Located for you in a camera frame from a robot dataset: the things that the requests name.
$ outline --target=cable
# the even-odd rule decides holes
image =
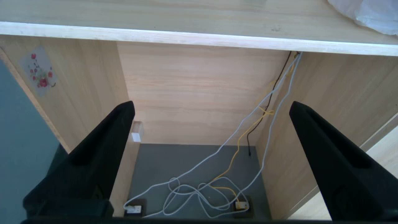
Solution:
[[[262,118],[265,117],[266,115],[274,114],[274,112],[268,112],[268,111],[265,111],[265,110],[263,110],[263,112],[264,112],[264,114],[261,116],[261,118],[259,118],[257,121],[255,121],[255,122],[254,122],[254,123],[241,135],[241,137],[239,137],[239,139],[238,139],[238,150],[236,150],[234,156],[232,157],[231,162],[229,163],[228,169],[227,169],[226,171],[224,171],[222,174],[220,174],[219,176],[215,177],[213,180],[216,180],[216,179],[220,178],[221,176],[223,176],[224,174],[226,174],[226,173],[230,170],[230,168],[231,168],[231,166],[232,166],[232,163],[234,162],[235,157],[236,157],[236,155],[237,155],[238,152],[239,152],[239,145],[240,145],[239,142],[240,142],[241,138],[242,138],[242,137],[243,137],[243,136],[244,136],[256,123],[257,123],[257,122],[259,122],[260,119],[262,119]],[[214,188],[214,189],[226,189],[226,190],[230,190],[230,191],[232,191],[232,193],[233,193],[234,196],[236,197],[235,191],[232,190],[232,189],[229,188],[229,187],[213,187],[213,188]]]
[[[287,59],[286,59],[286,61],[285,61],[285,64],[284,64],[284,66],[282,67],[282,70],[280,71],[279,76],[278,76],[278,78],[276,79],[276,81],[275,81],[275,83],[274,83],[274,87],[272,88],[272,90],[275,90],[276,83],[279,81],[280,76],[282,75],[283,71],[285,70],[286,64],[287,64],[287,62],[289,61],[289,58],[290,58],[290,55],[291,55],[291,54],[292,54],[292,51],[289,52],[289,55],[287,56]],[[264,108],[264,110],[268,110],[269,104],[271,103],[271,98],[272,98],[272,94],[271,94],[271,96],[269,97],[268,104],[267,104],[267,106]],[[256,125],[256,127],[254,127],[254,128],[248,133],[248,135],[246,136],[246,139],[248,140],[249,156],[251,156],[249,135],[250,135],[250,133],[252,133],[254,130],[256,130],[256,128],[260,125],[261,121],[262,121],[262,119],[261,119],[260,122]]]
[[[198,166],[200,166],[200,165],[201,165],[203,162],[205,162],[207,159],[209,159],[209,158],[213,157],[214,155],[216,155],[216,154],[221,150],[221,148],[222,148],[222,147],[223,147],[223,146],[236,134],[236,132],[239,130],[239,128],[241,127],[241,125],[243,124],[243,122],[244,122],[248,117],[250,117],[250,116],[257,110],[257,107],[255,107],[255,108],[252,110],[252,112],[251,112],[250,114],[248,114],[248,115],[241,121],[241,123],[239,124],[239,126],[236,128],[235,132],[226,140],[226,142],[224,142],[224,144],[222,144],[222,145],[218,148],[218,150],[217,150],[216,152],[214,152],[213,154],[211,154],[211,155],[209,155],[208,157],[204,158],[204,160],[202,160],[201,162],[199,162],[197,165],[195,165],[194,167],[192,167],[190,170],[188,170],[188,171],[186,171],[185,173],[179,175],[178,177],[173,177],[173,178],[171,178],[171,179],[170,179],[169,181],[167,181],[167,182],[163,182],[163,183],[159,183],[159,184],[154,184],[154,185],[150,186],[150,187],[149,187],[147,190],[145,190],[143,193],[141,193],[141,194],[139,194],[139,195],[136,195],[135,197],[133,197],[133,198],[131,198],[130,200],[128,200],[128,201],[124,204],[124,206],[123,206],[124,209],[128,210],[129,208],[128,208],[127,204],[128,204],[129,202],[131,202],[132,200],[134,200],[134,199],[140,197],[141,195],[144,195],[144,194],[147,193],[151,188],[157,187],[157,186],[160,186],[160,185],[164,185],[164,184],[168,184],[170,193],[169,193],[169,195],[167,196],[167,198],[166,198],[166,200],[165,200],[165,202],[164,202],[163,209],[162,209],[161,211],[159,211],[159,212],[156,212],[156,213],[147,215],[146,217],[151,217],[151,216],[153,216],[153,215],[158,215],[158,214],[160,214],[160,213],[163,213],[164,215],[173,215],[173,214],[177,213],[181,208],[183,208],[183,206],[185,206],[185,204],[186,204],[194,195],[198,195],[198,199],[199,199],[199,202],[200,202],[200,204],[201,204],[201,206],[202,206],[202,209],[203,209],[203,211],[206,213],[206,215],[207,215],[209,218],[216,218],[216,217],[220,217],[220,216],[222,216],[222,215],[227,215],[227,214],[233,214],[233,213],[239,213],[239,212],[245,212],[245,211],[247,211],[248,208],[245,209],[245,210],[240,210],[240,211],[235,211],[235,212],[221,213],[221,214],[219,214],[219,215],[216,215],[216,216],[211,217],[211,216],[209,216],[209,214],[207,213],[206,209],[204,208],[202,201],[205,202],[210,208],[214,208],[214,209],[217,209],[217,210],[227,210],[227,209],[229,209],[229,206],[230,206],[236,199],[238,199],[238,197],[239,197],[240,194],[242,194],[242,196],[244,197],[244,199],[247,201],[247,198],[246,198],[246,196],[243,194],[243,191],[245,191],[247,188],[249,188],[249,187],[253,184],[253,182],[254,182],[254,181],[258,178],[258,176],[260,175],[261,171],[264,169],[264,161],[265,161],[266,154],[267,154],[268,147],[269,147],[269,140],[270,140],[271,134],[272,134],[272,127],[273,127],[273,125],[274,125],[274,121],[275,121],[275,119],[276,119],[276,117],[277,117],[277,114],[278,114],[278,112],[279,112],[280,106],[282,105],[282,103],[284,102],[284,100],[286,99],[286,97],[289,95],[289,93],[290,93],[290,91],[291,91],[291,87],[292,87],[294,75],[295,75],[295,72],[296,72],[296,69],[297,69],[297,65],[299,64],[299,61],[300,61],[300,59],[301,59],[301,56],[302,56],[302,54],[299,54],[298,57],[294,59],[294,61],[289,65],[289,67],[288,67],[288,69],[287,69],[287,70],[290,70],[290,68],[292,68],[292,66],[293,66],[294,64],[296,64],[296,66],[294,67],[294,70],[293,70],[292,77],[290,78],[289,89],[288,89],[287,93],[285,94],[285,96],[283,97],[283,99],[280,101],[280,103],[279,103],[279,105],[278,105],[278,107],[277,107],[277,109],[276,109],[276,111],[275,111],[274,118],[272,119],[271,125],[270,125],[270,127],[269,127],[269,134],[268,134],[268,138],[267,138],[267,144],[266,144],[266,148],[265,148],[264,155],[263,155],[263,158],[262,158],[262,166],[261,166],[259,172],[256,174],[256,176],[253,178],[253,180],[250,182],[249,185],[247,185],[245,188],[239,190],[239,188],[238,188],[231,180],[229,180],[227,177],[220,177],[219,179],[212,180],[211,182],[209,182],[209,183],[207,183],[207,184],[201,183],[201,184],[198,186],[198,188],[196,189],[196,188],[194,188],[194,187],[192,187],[192,186],[190,186],[190,185],[187,185],[187,184],[180,184],[179,178],[181,178],[182,176],[184,176],[184,175],[190,173],[192,170],[196,169]],[[261,100],[261,102],[258,104],[258,106],[259,106],[270,94],[272,94],[273,92],[275,92],[276,90],[279,89],[279,87],[281,86],[281,83],[283,83],[283,81],[284,81],[284,79],[285,79],[285,77],[286,77],[286,74],[287,74],[287,71],[286,71],[286,72],[284,73],[284,75],[282,76],[281,81],[280,81],[279,84],[276,86],[276,88],[275,88],[274,90],[272,90],[267,96],[265,96],[264,99]],[[209,187],[210,184],[212,184],[213,182],[215,182],[215,181],[217,181],[217,180],[221,180],[221,179],[226,179],[226,180],[230,181],[231,184],[232,184],[235,188],[237,188],[237,189],[239,190],[239,192],[236,194],[235,198],[234,198],[232,201],[230,201],[230,202],[228,202],[228,203],[226,203],[226,204],[224,204],[224,205],[214,206],[214,205],[212,205],[212,204],[206,199],[206,197],[205,197],[200,191],[203,190],[205,187]],[[175,180],[178,182],[178,186],[172,190],[171,187],[170,187],[170,183],[172,183],[172,182],[175,181]],[[188,187],[189,189],[192,189],[193,191],[187,192],[187,193],[180,193],[179,190],[180,190],[180,188],[182,188],[182,187]],[[225,195],[222,194],[218,189],[214,189],[214,190],[216,190],[217,192],[219,192],[219,193],[226,199],[226,201],[228,201],[228,199],[225,197]],[[176,209],[175,211],[173,211],[173,212],[171,212],[171,213],[167,213],[167,212],[165,211],[165,209],[171,204],[171,202],[173,201],[173,199],[174,199],[177,195],[189,195],[189,197],[185,200],[185,202],[184,202],[181,206],[178,207],[178,209]]]
[[[255,121],[255,122],[254,122],[254,123],[241,135],[241,137],[239,137],[239,139],[238,139],[238,150],[236,150],[234,156],[232,157],[231,162],[229,163],[228,169],[227,169],[226,171],[224,171],[222,174],[220,174],[220,175],[218,175],[217,177],[215,177],[213,180],[216,180],[216,179],[220,178],[221,176],[223,176],[224,174],[226,174],[226,173],[231,169],[232,163],[234,162],[235,157],[236,157],[236,155],[237,155],[238,152],[239,152],[239,145],[240,145],[239,142],[241,141],[241,138],[242,138],[242,137],[243,137],[243,136],[244,136],[256,123],[258,124],[265,116],[267,116],[267,115],[269,115],[269,114],[274,114],[274,112],[268,112],[268,111],[263,110],[262,116],[261,116],[257,121]]]

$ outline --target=tangled cable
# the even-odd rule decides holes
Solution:
[[[183,174],[179,175],[178,177],[172,177],[169,181],[166,181],[166,182],[163,182],[163,183],[159,183],[159,184],[154,184],[154,185],[150,186],[150,187],[149,187],[147,190],[145,190],[143,193],[141,193],[141,194],[139,194],[139,195],[136,195],[135,197],[133,197],[133,198],[131,198],[130,200],[128,200],[128,201],[123,205],[123,208],[124,208],[125,210],[128,211],[129,209],[131,209],[131,207],[128,206],[128,203],[130,203],[132,200],[134,200],[134,199],[136,199],[136,198],[138,198],[138,197],[140,197],[140,196],[146,194],[146,193],[147,193],[150,189],[152,189],[153,187],[158,187],[158,186],[167,184],[167,185],[168,185],[168,188],[169,188],[169,190],[170,190],[170,193],[168,194],[167,198],[165,199],[165,202],[164,202],[164,204],[163,204],[162,210],[159,211],[159,212],[155,212],[155,213],[146,215],[144,218],[146,218],[146,217],[152,217],[152,216],[154,216],[154,215],[158,215],[158,214],[161,214],[161,213],[163,213],[164,215],[173,215],[173,214],[177,213],[179,210],[181,210],[181,209],[188,203],[188,201],[189,201],[194,195],[197,195],[198,200],[199,200],[199,203],[200,203],[200,205],[201,205],[203,211],[206,213],[207,217],[209,217],[209,218],[217,218],[217,217],[220,217],[220,216],[222,216],[222,215],[229,215],[229,214],[234,214],[234,213],[239,213],[239,212],[245,212],[245,211],[247,211],[248,208],[246,208],[246,209],[244,209],[244,210],[235,211],[235,212],[225,212],[225,213],[221,213],[221,214],[219,214],[219,215],[210,216],[210,215],[208,214],[208,212],[206,211],[205,207],[203,206],[203,202],[204,202],[205,204],[207,204],[210,208],[213,208],[213,209],[215,209],[215,210],[225,211],[225,210],[228,210],[228,209],[230,208],[231,204],[232,204],[235,200],[237,200],[238,197],[239,197],[239,195],[241,195],[241,194],[242,194],[242,196],[244,197],[245,201],[247,201],[247,198],[246,198],[246,196],[243,194],[243,192],[244,192],[246,189],[248,189],[248,188],[254,183],[254,181],[258,178],[258,176],[261,174],[261,171],[262,171],[263,168],[264,168],[264,161],[265,161],[266,154],[267,154],[268,147],[269,147],[269,141],[270,141],[271,134],[272,134],[272,127],[273,127],[273,125],[274,125],[275,119],[276,119],[277,114],[278,114],[278,112],[279,112],[280,106],[282,105],[282,103],[284,102],[284,100],[286,99],[286,97],[289,95],[289,93],[290,93],[290,91],[291,91],[292,84],[293,84],[293,79],[294,79],[294,75],[295,75],[295,73],[296,73],[297,65],[298,65],[299,62],[300,62],[301,56],[302,56],[302,53],[299,53],[299,54],[297,55],[297,57],[293,60],[293,62],[289,65],[289,67],[288,67],[287,70],[285,71],[285,73],[284,73],[283,77],[280,79],[280,82],[278,83],[277,87],[276,87],[274,90],[272,90],[270,93],[268,93],[268,94],[260,101],[260,103],[251,111],[251,113],[250,113],[249,115],[247,115],[247,116],[240,122],[240,124],[239,124],[239,126],[236,128],[235,132],[234,132],[234,133],[233,133],[233,134],[232,134],[232,135],[231,135],[219,148],[218,148],[218,150],[217,150],[216,152],[214,152],[214,153],[212,153],[211,155],[209,155],[208,157],[204,158],[204,160],[202,160],[201,162],[199,162],[197,165],[195,165],[194,167],[192,167],[190,170],[188,170],[188,171],[184,172]],[[285,78],[286,78],[286,74],[288,74],[288,71],[292,68],[292,66],[294,66],[294,69],[293,69],[293,72],[292,72],[292,77],[290,78],[289,89],[288,89],[287,93],[285,94],[285,96],[283,97],[283,99],[282,99],[282,100],[280,101],[280,103],[278,104],[278,107],[277,107],[277,109],[276,109],[276,111],[275,111],[275,115],[274,115],[274,117],[273,117],[273,119],[272,119],[272,121],[271,121],[271,125],[269,126],[267,144],[266,144],[266,148],[265,148],[265,151],[264,151],[264,155],[263,155],[263,157],[262,157],[261,168],[260,168],[259,172],[256,174],[256,176],[253,178],[253,180],[252,180],[245,188],[243,188],[243,189],[239,189],[239,188],[232,182],[232,180],[230,180],[230,179],[227,178],[227,177],[220,177],[220,178],[218,178],[218,179],[213,179],[211,182],[209,182],[209,183],[207,183],[207,184],[206,184],[206,183],[200,183],[199,186],[198,186],[197,188],[194,188],[194,187],[192,187],[191,185],[188,185],[188,184],[181,184],[180,181],[179,181],[179,179],[180,179],[181,177],[183,177],[183,176],[189,174],[191,171],[193,171],[194,169],[196,169],[198,166],[200,166],[202,163],[204,163],[205,161],[207,161],[209,158],[211,158],[211,157],[215,156],[217,153],[219,153],[219,151],[222,149],[222,147],[223,147],[223,146],[224,146],[224,145],[225,145],[237,132],[238,132],[238,130],[240,129],[240,127],[241,127],[241,125],[244,123],[244,121],[245,121],[247,118],[249,118],[249,117],[259,108],[259,106],[263,103],[263,101],[264,101],[265,99],[267,99],[271,94],[273,94],[273,92],[277,91],[277,90],[280,88],[280,86],[282,85],[282,83],[284,82],[284,80],[285,80]],[[225,196],[221,191],[219,191],[218,189],[214,189],[213,187],[211,187],[211,184],[212,184],[212,183],[214,183],[214,182],[216,182],[216,181],[218,181],[218,180],[221,180],[221,179],[225,179],[225,180],[229,181],[229,182],[238,190],[238,193],[236,194],[235,198],[232,199],[231,201],[229,201],[229,200],[226,198],[226,196]],[[172,182],[175,182],[175,181],[177,181],[178,185],[177,185],[174,189],[172,189],[170,184],[171,184]],[[183,187],[185,187],[185,188],[187,188],[187,189],[191,189],[192,191],[190,191],[190,192],[185,192],[185,193],[181,193],[181,192],[180,192],[180,189],[183,188]],[[209,188],[211,188],[211,189],[217,191],[218,193],[220,193],[220,194],[225,198],[226,203],[223,204],[223,205],[212,205],[212,204],[206,199],[206,197],[201,193],[201,190],[203,190],[203,189],[206,188],[206,187],[209,187]],[[184,203],[182,203],[176,210],[174,210],[174,211],[172,211],[172,212],[170,212],[170,213],[166,212],[165,210],[167,209],[167,207],[172,203],[172,201],[174,200],[174,198],[175,198],[176,196],[178,196],[178,195],[189,195],[189,197],[186,198],[185,201],[184,201]]]

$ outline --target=white cable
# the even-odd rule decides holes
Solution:
[[[292,87],[294,75],[295,75],[295,73],[296,73],[297,65],[299,64],[299,61],[300,61],[300,59],[301,59],[301,56],[302,56],[302,53],[300,53],[300,54],[298,55],[298,57],[296,57],[296,58],[293,60],[293,62],[289,65],[288,69],[285,71],[283,77],[281,78],[281,80],[280,80],[280,82],[278,83],[278,85],[276,86],[276,88],[275,88],[274,90],[272,90],[267,96],[265,96],[265,97],[260,101],[260,103],[256,106],[256,108],[254,108],[254,109],[252,110],[252,112],[251,112],[249,115],[247,115],[247,116],[241,121],[241,123],[239,124],[239,126],[236,128],[235,132],[224,142],[224,144],[222,144],[222,145],[218,148],[218,150],[217,150],[216,152],[214,152],[213,154],[209,155],[209,156],[206,157],[204,160],[202,160],[202,161],[199,162],[197,165],[195,165],[194,167],[192,167],[190,170],[186,171],[185,173],[181,174],[180,176],[178,176],[178,177],[172,177],[168,182],[163,182],[163,183],[154,184],[154,185],[150,186],[150,187],[149,187],[147,190],[145,190],[143,193],[141,193],[141,194],[139,194],[139,195],[136,195],[135,197],[133,197],[133,198],[131,198],[130,200],[128,200],[128,201],[123,205],[123,208],[126,209],[126,210],[128,210],[127,204],[128,204],[129,202],[131,202],[132,200],[134,200],[134,199],[140,197],[141,195],[144,195],[144,194],[147,193],[151,188],[157,187],[157,186],[161,186],[161,185],[164,185],[164,184],[168,184],[168,185],[169,185],[170,193],[169,193],[169,195],[167,196],[167,198],[166,198],[166,200],[165,200],[163,209],[162,209],[161,211],[159,211],[159,212],[156,212],[156,213],[147,215],[147,216],[145,216],[145,217],[151,217],[151,216],[154,216],[154,215],[158,215],[158,214],[160,214],[160,213],[163,213],[164,215],[173,215],[173,214],[177,213],[181,208],[183,208],[183,206],[184,206],[195,194],[198,195],[198,199],[199,199],[200,205],[201,205],[203,211],[206,213],[206,215],[207,215],[209,218],[216,218],[216,217],[220,217],[220,216],[222,216],[222,215],[227,215],[227,214],[232,214],[232,213],[239,213],[239,212],[245,212],[247,209],[246,209],[246,210],[241,210],[241,211],[236,211],[236,212],[221,213],[221,214],[219,214],[219,215],[216,215],[216,216],[214,216],[214,217],[211,217],[211,216],[209,216],[209,214],[208,214],[207,211],[205,210],[205,208],[204,208],[204,206],[203,206],[203,204],[202,204],[202,202],[201,202],[200,199],[202,199],[207,205],[209,205],[209,207],[214,208],[214,209],[217,209],[217,210],[226,210],[226,209],[229,209],[229,206],[239,197],[240,194],[242,194],[243,197],[245,198],[245,200],[247,201],[246,196],[243,194],[243,191],[245,191],[246,189],[248,189],[248,188],[253,184],[253,182],[258,178],[258,176],[260,175],[260,173],[261,173],[262,170],[264,169],[264,161],[265,161],[266,154],[267,154],[267,151],[268,151],[269,140],[270,140],[270,138],[271,138],[271,133],[272,133],[272,127],[273,127],[273,125],[274,125],[274,121],[275,121],[275,119],[276,119],[276,117],[277,117],[277,114],[278,114],[278,112],[279,112],[280,106],[282,105],[283,101],[286,99],[286,97],[289,95],[289,93],[290,93],[290,91],[291,91],[291,87]],[[180,181],[179,181],[179,178],[181,178],[181,177],[183,177],[184,175],[190,173],[191,171],[193,171],[194,169],[196,169],[198,166],[200,166],[202,163],[204,163],[206,160],[208,160],[209,158],[215,156],[215,155],[221,150],[221,148],[222,148],[222,147],[223,147],[223,146],[224,146],[224,145],[225,145],[237,132],[238,132],[238,130],[239,130],[239,128],[241,127],[241,125],[243,124],[243,122],[244,122],[248,117],[250,117],[250,116],[253,114],[253,112],[255,112],[255,111],[258,109],[258,107],[261,105],[261,103],[262,103],[265,99],[267,99],[273,92],[275,92],[276,90],[279,89],[279,87],[281,86],[281,83],[284,82],[284,79],[285,79],[285,77],[286,77],[287,71],[290,70],[290,68],[293,66],[294,63],[296,63],[296,66],[294,67],[292,77],[290,78],[289,89],[288,89],[287,93],[285,94],[285,96],[283,97],[283,99],[282,99],[282,100],[280,101],[280,103],[278,104],[278,107],[277,107],[277,109],[276,109],[276,111],[275,111],[275,115],[274,115],[274,117],[273,117],[273,119],[272,119],[271,125],[269,126],[269,134],[268,134],[268,139],[267,139],[267,145],[266,145],[266,148],[265,148],[265,150],[264,150],[264,155],[263,155],[263,158],[262,158],[262,166],[261,166],[261,169],[260,169],[259,172],[256,174],[256,176],[253,178],[253,180],[250,182],[250,184],[249,184],[248,186],[246,186],[245,188],[243,188],[242,190],[240,190],[240,191],[236,194],[236,197],[235,197],[232,201],[230,201],[230,202],[228,202],[228,203],[226,203],[226,204],[224,204],[224,205],[220,205],[220,206],[214,206],[214,205],[210,204],[210,202],[207,201],[206,197],[205,197],[200,191],[201,191],[202,189],[204,189],[205,187],[209,187],[210,184],[212,184],[214,181],[217,181],[217,180],[220,180],[220,179],[227,179],[228,181],[230,181],[230,182],[237,188],[237,186],[236,186],[231,180],[229,180],[227,177],[220,177],[219,179],[212,180],[211,182],[209,182],[209,183],[207,183],[207,184],[201,183],[201,184],[198,186],[197,189],[194,188],[194,187],[192,187],[192,186],[190,186],[190,185],[187,185],[187,184],[181,185],[181,184],[180,184]],[[176,188],[174,188],[173,190],[171,190],[171,188],[170,188],[170,183],[173,182],[174,180],[177,180],[178,186],[177,186]],[[193,189],[193,191],[192,191],[192,192],[188,192],[188,193],[180,193],[179,190],[180,190],[181,187],[188,187],[188,188],[190,188],[190,189]],[[217,192],[219,192],[219,193],[228,201],[228,199],[225,197],[224,194],[222,194],[222,193],[221,193],[219,190],[217,190],[217,189],[215,189],[215,190],[216,190]],[[189,197],[188,197],[188,198],[185,200],[185,202],[184,202],[181,206],[179,206],[178,209],[176,209],[174,212],[166,213],[166,212],[165,212],[165,209],[171,204],[171,202],[173,201],[173,199],[174,199],[177,195],[189,195]]]

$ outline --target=wooden desk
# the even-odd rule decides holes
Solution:
[[[262,173],[273,218],[316,193],[287,115],[293,100],[368,148],[396,126],[398,39],[357,26],[327,1],[3,0],[0,34],[1,59],[68,151],[127,100],[143,143],[220,145],[272,90],[288,51],[304,51]],[[58,76],[44,96],[19,63],[38,46]],[[269,122],[251,135],[259,157]]]

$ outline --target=black cable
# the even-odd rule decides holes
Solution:
[[[272,90],[275,90],[276,83],[278,83],[278,81],[279,81],[279,79],[280,79],[280,76],[282,76],[282,73],[283,73],[284,70],[285,70],[285,67],[286,67],[286,65],[287,65],[287,61],[289,61],[289,58],[290,58],[290,55],[291,55],[291,54],[292,54],[292,52],[290,51],[290,52],[289,52],[289,55],[287,56],[286,62],[285,62],[285,64],[284,64],[282,70],[280,71],[280,74],[279,74],[279,76],[278,76],[278,78],[277,78],[277,80],[276,80],[276,82],[275,82],[274,87],[272,88]],[[266,106],[265,109],[264,109],[265,111],[268,109],[269,104],[271,103],[272,94],[273,94],[273,93],[271,93],[271,96],[269,96],[268,104],[267,104],[267,106]],[[252,132],[260,125],[261,121],[262,121],[262,118],[261,118],[261,120],[257,123],[257,125],[256,125],[256,126],[248,133],[248,135],[246,136],[246,139],[248,140],[249,156],[251,156],[250,142],[249,142],[249,134],[252,133]]]

